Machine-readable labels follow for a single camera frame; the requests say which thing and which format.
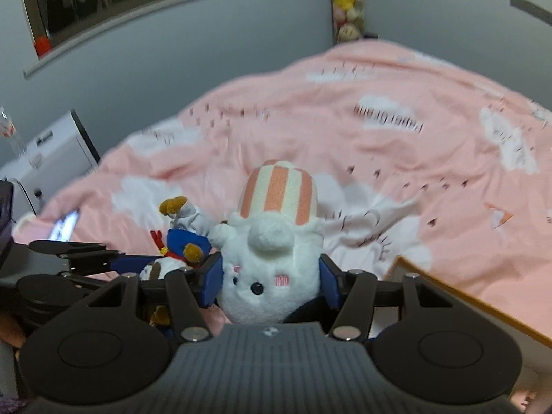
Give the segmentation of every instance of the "blue gripper pad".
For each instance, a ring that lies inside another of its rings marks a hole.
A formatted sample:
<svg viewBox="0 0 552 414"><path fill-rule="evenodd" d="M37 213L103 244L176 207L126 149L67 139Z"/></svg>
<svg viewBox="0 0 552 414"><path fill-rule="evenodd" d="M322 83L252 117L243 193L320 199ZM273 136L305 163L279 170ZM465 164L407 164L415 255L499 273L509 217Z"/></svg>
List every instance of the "blue gripper pad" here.
<svg viewBox="0 0 552 414"><path fill-rule="evenodd" d="M111 262L111 270L120 274L125 272L142 272L146 264L154 262L161 256L154 255L123 255Z"/></svg>
<svg viewBox="0 0 552 414"><path fill-rule="evenodd" d="M200 308L207 308L215 303L219 291L223 287L223 257L219 255L218 260L205 274L203 289L199 297Z"/></svg>
<svg viewBox="0 0 552 414"><path fill-rule="evenodd" d="M330 308L339 309L343 305L343 297L339 293L337 280L322 258L318 260L318 264L320 266L320 290L322 295Z"/></svg>

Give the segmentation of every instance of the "plush toy pom-pom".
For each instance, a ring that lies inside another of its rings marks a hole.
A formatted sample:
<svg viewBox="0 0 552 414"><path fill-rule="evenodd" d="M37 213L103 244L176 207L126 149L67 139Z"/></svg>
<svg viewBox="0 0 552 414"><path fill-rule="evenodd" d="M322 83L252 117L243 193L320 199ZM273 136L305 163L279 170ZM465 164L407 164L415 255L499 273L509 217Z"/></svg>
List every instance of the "plush toy pom-pom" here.
<svg viewBox="0 0 552 414"><path fill-rule="evenodd" d="M247 242L259 252L286 252L292 250L295 236L282 214L265 212L255 218Z"/></svg>
<svg viewBox="0 0 552 414"><path fill-rule="evenodd" d="M217 224L216 226L212 226L211 230L209 230L208 240L213 247L221 249L224 243L226 243L235 232L235 227L229 226L228 224Z"/></svg>

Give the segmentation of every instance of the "yellow plush foot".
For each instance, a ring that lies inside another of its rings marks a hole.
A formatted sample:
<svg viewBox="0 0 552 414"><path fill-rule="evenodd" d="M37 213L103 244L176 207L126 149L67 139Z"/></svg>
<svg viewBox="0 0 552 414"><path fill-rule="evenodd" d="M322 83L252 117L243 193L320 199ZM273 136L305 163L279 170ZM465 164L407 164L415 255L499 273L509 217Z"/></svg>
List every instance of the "yellow plush foot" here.
<svg viewBox="0 0 552 414"><path fill-rule="evenodd" d="M184 252L182 253L182 256L189 263L199 263L203 259L203 251L200 249L199 246L196 246L195 244L192 244L192 243L188 243L184 248Z"/></svg>
<svg viewBox="0 0 552 414"><path fill-rule="evenodd" d="M169 312L166 306L159 305L150 319L150 325L168 327L170 325Z"/></svg>
<svg viewBox="0 0 552 414"><path fill-rule="evenodd" d="M188 198L184 196L173 197L172 199L165 199L161 205L159 205L159 212L162 215L173 215L188 202Z"/></svg>

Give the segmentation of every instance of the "stuffed toy pile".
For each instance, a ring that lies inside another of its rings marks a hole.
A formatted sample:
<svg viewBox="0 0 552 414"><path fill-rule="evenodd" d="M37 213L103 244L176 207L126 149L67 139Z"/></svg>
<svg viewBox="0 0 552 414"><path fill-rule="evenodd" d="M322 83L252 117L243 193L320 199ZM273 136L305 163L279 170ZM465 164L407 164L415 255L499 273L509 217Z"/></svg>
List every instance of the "stuffed toy pile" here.
<svg viewBox="0 0 552 414"><path fill-rule="evenodd" d="M140 278L156 280L186 265L200 265L211 246L223 257L223 288L217 302L232 322L282 322L320 291L318 260L324 241L316 217L313 178L288 161L270 160L247 181L238 210L213 225L185 197L161 203L172 219L167 246L152 237L164 256L148 264ZM164 307L152 317L168 325Z"/></svg>
<svg viewBox="0 0 552 414"><path fill-rule="evenodd" d="M223 256L217 301L232 322L283 321L320 291L324 241L313 178L270 160L249 176L238 210L210 229Z"/></svg>
<svg viewBox="0 0 552 414"><path fill-rule="evenodd" d="M358 40L364 32L364 0L332 0L333 29L338 42Z"/></svg>

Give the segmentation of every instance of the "clear plastic bottle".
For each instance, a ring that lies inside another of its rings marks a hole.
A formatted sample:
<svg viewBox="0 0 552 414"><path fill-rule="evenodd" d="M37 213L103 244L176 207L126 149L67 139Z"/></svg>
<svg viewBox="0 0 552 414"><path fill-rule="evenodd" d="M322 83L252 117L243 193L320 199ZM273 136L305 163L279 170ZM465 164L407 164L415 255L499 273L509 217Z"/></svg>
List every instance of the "clear plastic bottle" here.
<svg viewBox="0 0 552 414"><path fill-rule="evenodd" d="M4 107L0 107L0 128L2 129L2 135L8 139L14 154L17 157L23 156L27 152L27 145L17 132L12 117L4 111Z"/></svg>

